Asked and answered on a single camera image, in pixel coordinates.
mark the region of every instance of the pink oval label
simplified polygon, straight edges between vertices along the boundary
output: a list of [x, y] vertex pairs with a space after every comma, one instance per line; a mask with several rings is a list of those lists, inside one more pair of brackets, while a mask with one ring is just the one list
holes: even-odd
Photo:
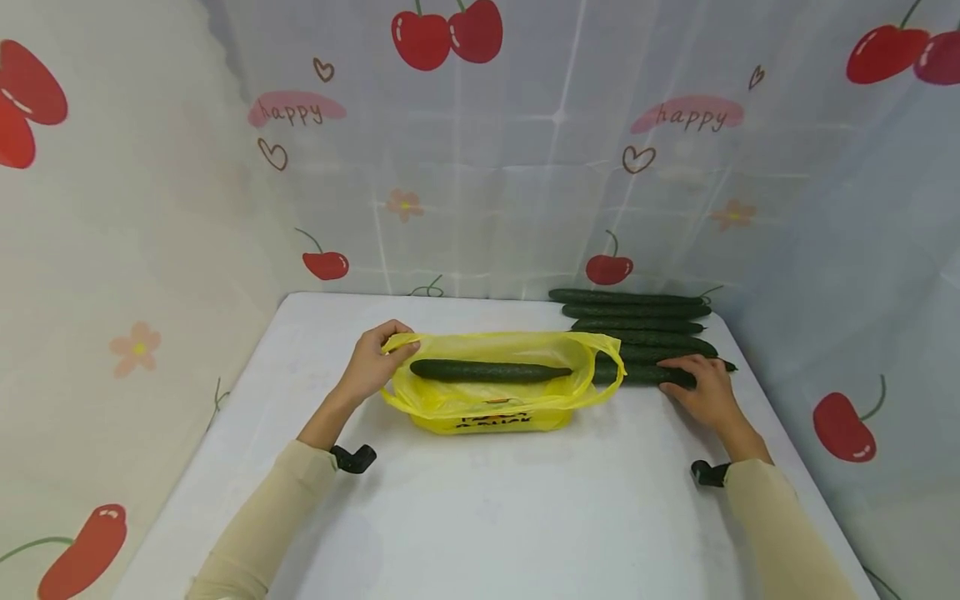
[[743, 123], [743, 107], [733, 100], [719, 96], [681, 96], [667, 100], [640, 115], [630, 127], [630, 133], [644, 133], [663, 123], [691, 127], [697, 132], [704, 127], [720, 132], [724, 127]]
[[342, 119], [347, 109], [322, 94], [296, 89], [281, 89], [261, 95], [250, 107], [247, 122], [260, 129], [271, 119], [288, 121], [291, 126], [321, 125], [325, 118]]

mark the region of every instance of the fabric backdrop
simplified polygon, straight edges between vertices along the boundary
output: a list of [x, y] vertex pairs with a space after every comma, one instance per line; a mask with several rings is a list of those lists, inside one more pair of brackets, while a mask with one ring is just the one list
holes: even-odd
[[[0, 136], [0, 449], [17, 457], [0, 553], [120, 506], [119, 557], [82, 597], [108, 596], [286, 292], [722, 285], [881, 597], [960, 586], [960, 1], [0, 16], [69, 105], [30, 115], [36, 159], [17, 164], [32, 96], [0, 46], [0, 119], [20, 132]], [[0, 589], [31, 597], [62, 548], [0, 564]]]

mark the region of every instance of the cucumber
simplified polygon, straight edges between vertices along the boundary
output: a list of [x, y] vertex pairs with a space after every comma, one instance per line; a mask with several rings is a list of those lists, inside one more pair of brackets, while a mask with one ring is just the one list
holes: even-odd
[[656, 306], [700, 306], [707, 303], [703, 296], [669, 296], [666, 294], [624, 294], [622, 292], [599, 292], [596, 290], [575, 290], [559, 288], [550, 290], [547, 295], [554, 302], [564, 304], [641, 304]]
[[564, 304], [567, 317], [628, 317], [633, 319], [697, 319], [713, 312], [705, 304], [645, 306], [643, 304]]
[[699, 323], [679, 319], [629, 319], [627, 317], [587, 317], [579, 319], [571, 331], [597, 331], [603, 329], [645, 329], [648, 331], [672, 331], [674, 333], [700, 333], [706, 329]]
[[684, 354], [703, 354], [704, 356], [718, 356], [717, 348], [710, 342], [700, 338], [693, 338], [682, 333], [663, 333], [662, 331], [633, 331], [631, 329], [604, 329], [594, 331], [620, 340], [624, 344], [636, 344], [649, 348], [676, 348]]
[[[680, 356], [686, 356], [686, 353], [677, 348], [648, 348], [646, 346], [634, 346], [632, 344], [624, 344], [620, 347], [620, 359], [625, 365], [627, 365], [627, 371], [630, 370], [630, 365], [656, 365], [661, 360], [666, 360], [667, 358], [678, 358]], [[597, 363], [611, 363], [613, 359], [606, 354], [597, 354]], [[723, 361], [727, 365], [727, 372], [734, 372], [737, 370], [736, 365], [731, 362]]]
[[[615, 363], [603, 363], [596, 366], [593, 372], [593, 383], [595, 385], [609, 385], [614, 381], [616, 381]], [[623, 377], [622, 385], [659, 385], [661, 383], [676, 383], [692, 390], [697, 387], [697, 378], [683, 369], [634, 365], [627, 367], [627, 374]]]
[[567, 368], [528, 363], [484, 363], [436, 358], [415, 360], [410, 363], [410, 371], [424, 379], [477, 383], [540, 383], [573, 373]]

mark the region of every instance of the right hand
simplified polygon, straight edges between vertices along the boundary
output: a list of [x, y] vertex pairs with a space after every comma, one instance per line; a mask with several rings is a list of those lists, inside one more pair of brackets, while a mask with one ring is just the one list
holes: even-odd
[[700, 354], [668, 358], [657, 363], [661, 367], [683, 369], [697, 379], [694, 390], [686, 390], [674, 383], [661, 383], [660, 390], [676, 399], [694, 419], [720, 433], [746, 422], [733, 397], [733, 386], [724, 362], [718, 358], [704, 358]]

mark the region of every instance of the white tablecloth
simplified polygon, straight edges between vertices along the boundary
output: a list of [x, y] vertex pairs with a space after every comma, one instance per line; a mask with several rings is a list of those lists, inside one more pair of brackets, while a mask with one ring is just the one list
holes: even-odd
[[[357, 337], [391, 318], [438, 334], [571, 323], [545, 302], [288, 297], [115, 598], [183, 596], [230, 518], [336, 383]], [[876, 600], [727, 327], [716, 315], [704, 323], [704, 337], [740, 367], [733, 383], [744, 412], [853, 587]], [[718, 464], [726, 455], [656, 388], [622, 388], [560, 431], [454, 437], [419, 430], [378, 396], [339, 444], [370, 444], [379, 457], [365, 474], [338, 475], [271, 598], [759, 598], [724, 492], [689, 475], [694, 460]]]

